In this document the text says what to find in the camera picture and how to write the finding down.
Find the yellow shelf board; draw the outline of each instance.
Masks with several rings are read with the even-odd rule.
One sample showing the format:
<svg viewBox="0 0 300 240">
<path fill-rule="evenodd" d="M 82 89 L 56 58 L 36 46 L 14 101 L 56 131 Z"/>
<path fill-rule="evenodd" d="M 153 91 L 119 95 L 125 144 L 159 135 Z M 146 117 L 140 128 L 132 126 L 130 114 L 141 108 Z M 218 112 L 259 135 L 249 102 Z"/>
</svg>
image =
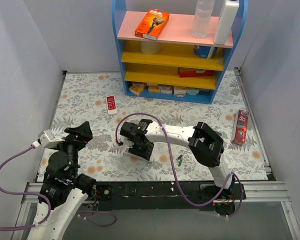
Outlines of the yellow shelf board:
<svg viewBox="0 0 300 240">
<path fill-rule="evenodd" d="M 178 68 L 129 63 L 124 80 L 152 84 L 192 87 L 200 89 L 216 89 L 216 76 L 179 77 Z"/>
<path fill-rule="evenodd" d="M 223 49 L 219 47 L 210 59 L 200 58 L 194 53 L 193 45 L 161 43 L 157 54 L 144 54 L 140 51 L 140 42 L 129 40 L 126 43 L 121 61 L 123 63 L 150 64 L 193 69 L 223 71 Z"/>
</svg>

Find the white remote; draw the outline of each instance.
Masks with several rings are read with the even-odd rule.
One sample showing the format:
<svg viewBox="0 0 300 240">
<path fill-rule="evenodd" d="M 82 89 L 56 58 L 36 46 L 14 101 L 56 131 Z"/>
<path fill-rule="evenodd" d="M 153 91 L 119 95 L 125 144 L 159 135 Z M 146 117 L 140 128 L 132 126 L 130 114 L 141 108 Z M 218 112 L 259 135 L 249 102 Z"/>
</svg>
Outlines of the white remote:
<svg viewBox="0 0 300 240">
<path fill-rule="evenodd" d="M 107 106 L 109 116 L 116 115 L 118 113 L 115 96 L 106 97 L 106 106 Z"/>
</svg>

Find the floral tablecloth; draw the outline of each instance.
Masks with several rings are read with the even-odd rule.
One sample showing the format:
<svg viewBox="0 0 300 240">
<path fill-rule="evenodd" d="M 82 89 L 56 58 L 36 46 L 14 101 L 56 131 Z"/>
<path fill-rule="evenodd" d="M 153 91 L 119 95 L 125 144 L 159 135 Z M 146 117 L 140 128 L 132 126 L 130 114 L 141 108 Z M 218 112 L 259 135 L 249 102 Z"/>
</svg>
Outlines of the floral tablecloth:
<svg viewBox="0 0 300 240">
<path fill-rule="evenodd" d="M 118 114 L 109 116 L 106 96 L 115 95 Z M 153 114 L 167 125 L 194 126 L 206 122 L 222 133 L 225 161 L 228 167 L 243 180 L 266 180 L 264 159 L 258 147 L 252 126 L 248 126 L 246 143 L 230 143 L 234 117 L 239 109 L 246 109 L 235 73 L 227 71 L 214 98 L 213 104 L 161 100 L 126 96 L 119 72 L 67 74 L 51 126 L 56 137 L 63 137 L 66 127 L 90 122 L 93 132 L 86 148 L 79 152 L 79 173 L 97 181 L 173 181 L 168 148 L 155 143 L 154 161 L 148 163 L 124 156 L 124 146 L 115 143 L 115 128 L 126 115 L 136 112 Z M 142 116 L 132 116 L 129 122 L 138 123 Z M 49 156 L 46 149 L 38 170 L 37 181 L 43 180 Z M 199 164 L 190 150 L 172 146 L 174 158 L 184 153 L 181 166 L 175 162 L 180 180 L 212 180 L 207 167 Z"/>
</svg>

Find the clear plastic bottle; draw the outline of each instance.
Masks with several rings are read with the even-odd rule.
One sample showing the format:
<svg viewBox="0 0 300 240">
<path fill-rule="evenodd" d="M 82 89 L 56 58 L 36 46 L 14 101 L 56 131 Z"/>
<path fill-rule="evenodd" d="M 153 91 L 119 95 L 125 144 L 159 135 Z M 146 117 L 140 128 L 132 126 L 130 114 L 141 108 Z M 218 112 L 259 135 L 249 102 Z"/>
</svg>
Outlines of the clear plastic bottle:
<svg viewBox="0 0 300 240">
<path fill-rule="evenodd" d="M 207 35 L 215 0 L 198 0 L 195 8 L 194 21 L 192 26 L 192 36 L 204 38 Z"/>
</svg>

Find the white bottle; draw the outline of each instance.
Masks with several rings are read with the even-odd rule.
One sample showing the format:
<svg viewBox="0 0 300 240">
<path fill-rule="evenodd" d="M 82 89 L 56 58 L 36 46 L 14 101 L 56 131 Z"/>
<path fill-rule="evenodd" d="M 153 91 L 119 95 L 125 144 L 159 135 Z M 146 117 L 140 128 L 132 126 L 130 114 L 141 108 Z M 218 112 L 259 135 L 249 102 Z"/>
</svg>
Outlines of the white bottle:
<svg viewBox="0 0 300 240">
<path fill-rule="evenodd" d="M 224 0 L 218 27 L 214 34 L 215 44 L 224 45 L 226 43 L 238 9 L 239 0 Z"/>
<path fill-rule="evenodd" d="M 211 14 L 215 6 L 215 0 L 198 0 L 195 8 L 192 36 L 204 38 L 208 33 Z"/>
</svg>

